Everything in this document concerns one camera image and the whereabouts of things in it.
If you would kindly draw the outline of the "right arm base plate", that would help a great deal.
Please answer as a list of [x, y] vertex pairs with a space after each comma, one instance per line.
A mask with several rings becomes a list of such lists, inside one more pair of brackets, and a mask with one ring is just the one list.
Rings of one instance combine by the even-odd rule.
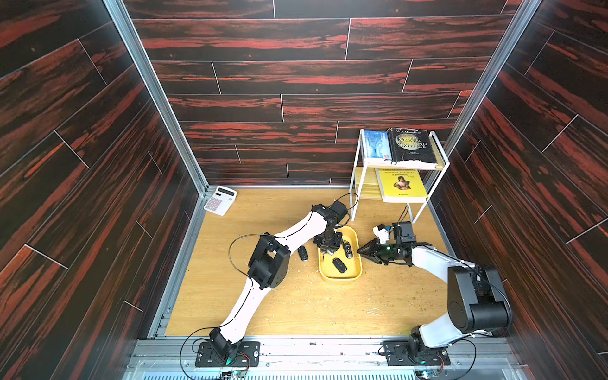
[[445, 367], [451, 364], [446, 348], [427, 348], [408, 340], [387, 340], [378, 351], [389, 366]]

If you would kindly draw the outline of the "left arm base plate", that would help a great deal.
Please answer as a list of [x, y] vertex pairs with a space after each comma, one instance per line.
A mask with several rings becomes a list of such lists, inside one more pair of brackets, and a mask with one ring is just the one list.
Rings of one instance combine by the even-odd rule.
[[257, 367], [260, 362], [260, 351], [259, 341], [241, 341], [227, 352], [217, 352], [212, 342], [203, 341], [196, 354], [195, 367]]

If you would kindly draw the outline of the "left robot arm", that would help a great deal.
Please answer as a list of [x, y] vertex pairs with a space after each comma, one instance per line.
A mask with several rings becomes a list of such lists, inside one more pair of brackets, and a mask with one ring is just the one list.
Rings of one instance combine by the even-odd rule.
[[265, 296], [285, 279], [291, 255], [309, 240], [328, 253], [337, 252], [342, 245], [339, 223], [347, 214], [347, 207], [338, 200], [329, 206], [318, 204], [286, 231], [259, 236], [248, 262], [242, 294], [226, 320], [209, 332], [212, 349], [224, 364], [237, 357], [239, 342], [253, 315]]

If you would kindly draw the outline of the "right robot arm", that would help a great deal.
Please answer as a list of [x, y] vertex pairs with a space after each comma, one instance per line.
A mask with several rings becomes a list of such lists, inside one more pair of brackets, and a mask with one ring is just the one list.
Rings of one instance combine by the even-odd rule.
[[447, 285], [447, 312], [435, 321], [413, 328], [408, 339], [409, 356], [440, 351], [475, 333], [508, 329], [513, 312], [493, 267], [458, 260], [426, 242], [382, 244], [378, 239], [358, 249], [375, 264], [405, 264], [424, 269]]

